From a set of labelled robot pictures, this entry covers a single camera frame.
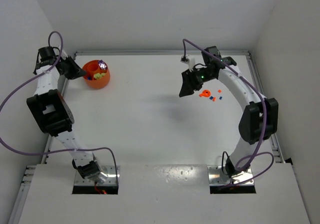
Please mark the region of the yellow-green lego brick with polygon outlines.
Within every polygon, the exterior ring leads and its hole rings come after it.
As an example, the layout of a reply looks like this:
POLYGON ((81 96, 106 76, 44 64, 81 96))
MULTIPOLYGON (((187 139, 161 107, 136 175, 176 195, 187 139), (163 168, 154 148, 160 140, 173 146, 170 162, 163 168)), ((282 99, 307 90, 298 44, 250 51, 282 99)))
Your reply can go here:
POLYGON ((106 75, 106 73, 96 73, 96 74, 94 74, 93 78, 95 80, 99 80, 99 79, 103 78, 105 75, 106 75))

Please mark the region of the purple lego brick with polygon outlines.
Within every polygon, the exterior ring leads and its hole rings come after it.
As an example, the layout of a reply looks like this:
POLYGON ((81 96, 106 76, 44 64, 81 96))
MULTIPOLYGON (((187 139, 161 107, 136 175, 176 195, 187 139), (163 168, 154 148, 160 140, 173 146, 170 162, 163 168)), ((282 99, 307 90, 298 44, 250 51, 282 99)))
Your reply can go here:
POLYGON ((107 70, 108 69, 107 64, 103 60, 99 60, 98 61, 98 65, 99 65, 100 69, 102 69, 102 70, 107 70))

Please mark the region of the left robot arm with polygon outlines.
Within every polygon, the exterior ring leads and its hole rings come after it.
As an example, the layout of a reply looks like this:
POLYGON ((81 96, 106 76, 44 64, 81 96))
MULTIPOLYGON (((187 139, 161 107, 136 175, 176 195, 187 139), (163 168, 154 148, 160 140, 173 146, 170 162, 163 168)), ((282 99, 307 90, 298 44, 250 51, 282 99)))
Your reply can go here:
POLYGON ((72 156, 72 165, 83 179, 99 181, 101 167, 91 151, 81 144, 73 129, 74 116, 58 90, 58 80, 69 80, 86 75, 72 57, 55 53, 56 47, 38 50, 34 74, 38 77, 34 95, 27 98, 29 107, 40 130, 57 139, 72 156))

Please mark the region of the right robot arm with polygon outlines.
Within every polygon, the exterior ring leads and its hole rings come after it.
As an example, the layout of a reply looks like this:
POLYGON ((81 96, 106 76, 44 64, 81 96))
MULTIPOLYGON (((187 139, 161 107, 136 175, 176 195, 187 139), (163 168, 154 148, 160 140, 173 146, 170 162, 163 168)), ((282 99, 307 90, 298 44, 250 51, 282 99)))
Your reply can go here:
POLYGON ((217 47, 202 51, 203 64, 197 67, 195 58, 184 54, 181 62, 188 65, 182 72, 180 97, 199 91, 205 82, 218 80, 233 94, 243 110, 238 130, 240 139, 224 165, 232 177, 246 171, 258 155, 262 143, 277 131, 278 107, 275 98, 261 94, 241 73, 232 57, 222 57, 217 47))

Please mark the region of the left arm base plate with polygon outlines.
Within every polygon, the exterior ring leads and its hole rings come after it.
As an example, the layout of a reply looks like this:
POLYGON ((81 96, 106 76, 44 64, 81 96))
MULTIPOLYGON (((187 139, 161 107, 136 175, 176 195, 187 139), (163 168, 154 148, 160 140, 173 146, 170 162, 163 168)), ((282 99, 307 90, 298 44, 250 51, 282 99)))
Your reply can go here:
POLYGON ((78 172, 76 172, 74 178, 74 186, 94 186, 96 182, 98 186, 111 186, 117 187, 117 179, 119 179, 120 166, 115 167, 111 165, 102 165, 100 167, 100 173, 92 178, 83 179, 78 172))

